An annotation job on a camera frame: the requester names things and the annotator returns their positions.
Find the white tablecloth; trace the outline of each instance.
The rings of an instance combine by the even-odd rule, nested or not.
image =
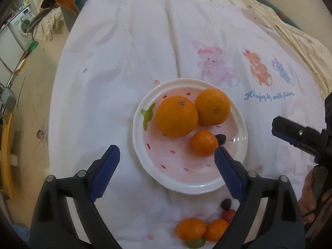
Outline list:
[[[252,10],[218,2],[88,0],[55,77],[51,173],[72,176],[110,144],[119,146],[120,164],[96,201],[106,225],[125,249],[183,248],[177,222],[216,219],[230,194],[226,187],[197,196],[163,188],[139,163],[132,119],[158,83],[196,78],[217,85],[242,112],[249,134],[245,167],[264,177],[287,175],[300,197],[313,158],[274,137],[271,123],[282,115],[320,130],[324,105],[308,68],[277,37]]]

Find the orange bear print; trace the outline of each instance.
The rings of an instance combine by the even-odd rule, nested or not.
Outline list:
[[[268,73],[268,69],[264,64],[261,64],[261,58],[258,54],[246,50],[243,55],[248,58],[251,63],[250,69],[255,80],[262,85],[263,83],[267,86],[272,85],[272,77]]]

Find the washing machine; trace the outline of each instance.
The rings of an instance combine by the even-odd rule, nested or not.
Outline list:
[[[26,51],[30,43],[32,42],[31,33],[27,33],[29,23],[34,18],[29,6],[23,9],[15,18],[13,18],[9,24],[13,36],[21,48]]]

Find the orange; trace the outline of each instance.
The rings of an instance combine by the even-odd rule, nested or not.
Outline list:
[[[205,231],[205,223],[198,218],[185,219],[176,227],[176,234],[183,241],[198,240],[204,235]]]
[[[157,127],[170,138],[188,135],[198,124],[195,105],[186,97],[166,98],[156,113]]]
[[[228,228],[228,223],[224,219],[218,219],[208,224],[206,232],[203,236],[204,239],[210,242],[217,242]]]
[[[207,157],[215,153],[219,147],[217,138],[206,130],[198,131],[190,140],[194,152],[200,156]]]
[[[219,125],[230,114],[230,99],[219,89],[206,89],[197,96],[195,107],[202,124]]]

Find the white plate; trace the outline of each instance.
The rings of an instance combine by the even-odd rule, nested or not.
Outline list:
[[[218,87],[198,79],[174,79],[151,90],[139,104],[133,120],[132,140],[138,158],[148,174],[167,189],[184,194],[203,194],[222,187],[223,181],[214,163],[214,156],[201,158],[194,155],[189,140],[199,130],[214,135],[224,134],[226,150],[233,159],[243,163],[248,146],[248,132],[238,108],[231,101],[231,114],[217,126],[197,128],[180,139],[170,139],[156,126],[155,114],[164,98],[182,95],[195,102],[197,95],[208,88]],[[142,110],[152,109],[152,120],[143,128]]]

